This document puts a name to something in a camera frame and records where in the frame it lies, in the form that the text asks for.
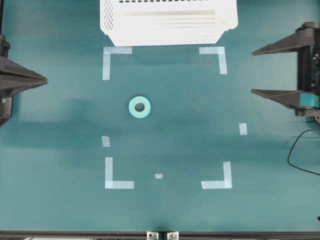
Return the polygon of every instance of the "metal clip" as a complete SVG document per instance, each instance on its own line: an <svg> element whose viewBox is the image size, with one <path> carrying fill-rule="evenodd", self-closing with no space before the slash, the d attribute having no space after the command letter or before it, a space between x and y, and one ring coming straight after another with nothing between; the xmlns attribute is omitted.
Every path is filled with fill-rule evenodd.
<svg viewBox="0 0 320 240"><path fill-rule="evenodd" d="M147 240L159 240L159 233L154 231L147 231L146 232L146 239Z"/></svg>
<svg viewBox="0 0 320 240"><path fill-rule="evenodd" d="M174 232L168 232L166 234L167 240L179 240L179 232L174 231Z"/></svg>

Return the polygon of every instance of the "tape roll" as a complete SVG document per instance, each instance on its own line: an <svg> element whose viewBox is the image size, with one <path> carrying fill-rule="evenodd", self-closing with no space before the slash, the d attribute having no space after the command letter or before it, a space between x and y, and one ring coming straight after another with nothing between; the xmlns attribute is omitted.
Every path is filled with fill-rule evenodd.
<svg viewBox="0 0 320 240"><path fill-rule="evenodd" d="M143 105L143 108L137 109L138 105ZM151 111L151 104L145 97L136 96L129 102L129 111L135 118L143 119L149 115Z"/></svg>

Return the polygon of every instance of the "small tape piece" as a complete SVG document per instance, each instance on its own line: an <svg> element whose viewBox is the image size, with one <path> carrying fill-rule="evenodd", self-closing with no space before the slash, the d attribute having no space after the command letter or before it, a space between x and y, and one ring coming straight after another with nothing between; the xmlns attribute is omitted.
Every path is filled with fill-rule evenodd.
<svg viewBox="0 0 320 240"><path fill-rule="evenodd" d="M113 173L113 158L106 157L105 158L105 188L106 189L134 189L135 182L134 181L113 181L114 173Z"/></svg>
<svg viewBox="0 0 320 240"><path fill-rule="evenodd" d="M218 54L220 74L228 74L226 49L224 46L199 47L199 54Z"/></svg>
<svg viewBox="0 0 320 240"><path fill-rule="evenodd" d="M111 54L132 54L132 47L104 47L102 80L110 80Z"/></svg>
<svg viewBox="0 0 320 240"><path fill-rule="evenodd" d="M241 136L248 135L248 129L246 123L239 123L239 131Z"/></svg>
<svg viewBox="0 0 320 240"><path fill-rule="evenodd" d="M203 189L232 189L231 162L223 163L223 181L202 181Z"/></svg>
<svg viewBox="0 0 320 240"><path fill-rule="evenodd" d="M154 178L155 179L163 179L164 175L162 173L157 173L157 174L154 175Z"/></svg>
<svg viewBox="0 0 320 240"><path fill-rule="evenodd" d="M104 148L110 148L110 147L111 147L110 137L108 137L108 136L102 136L102 137L101 137L101 140L102 140L102 146L103 146Z"/></svg>

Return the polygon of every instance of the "teal tape roll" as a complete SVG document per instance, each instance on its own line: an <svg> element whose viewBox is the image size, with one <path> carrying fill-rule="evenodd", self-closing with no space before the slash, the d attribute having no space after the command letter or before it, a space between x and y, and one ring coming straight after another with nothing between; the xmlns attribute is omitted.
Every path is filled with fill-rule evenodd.
<svg viewBox="0 0 320 240"><path fill-rule="evenodd" d="M142 111L137 111L136 110L136 105L137 104L143 104L144 109ZM146 116L149 115L151 111L151 104L148 99L146 99L143 96L136 96L131 101L129 102L129 111L132 116L134 116L137 119L143 119Z"/></svg>

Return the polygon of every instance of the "metal bracket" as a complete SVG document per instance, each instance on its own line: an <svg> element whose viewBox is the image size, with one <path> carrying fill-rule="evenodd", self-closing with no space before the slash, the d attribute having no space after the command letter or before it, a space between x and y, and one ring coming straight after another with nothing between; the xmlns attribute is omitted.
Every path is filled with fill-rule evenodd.
<svg viewBox="0 0 320 240"><path fill-rule="evenodd" d="M146 232L147 240L159 240L159 233L155 231L147 231Z"/></svg>
<svg viewBox="0 0 320 240"><path fill-rule="evenodd" d="M0 127L12 117L13 97L0 96Z"/></svg>
<svg viewBox="0 0 320 240"><path fill-rule="evenodd" d="M166 239L167 240L179 240L179 232L178 231L168 232L166 234Z"/></svg>

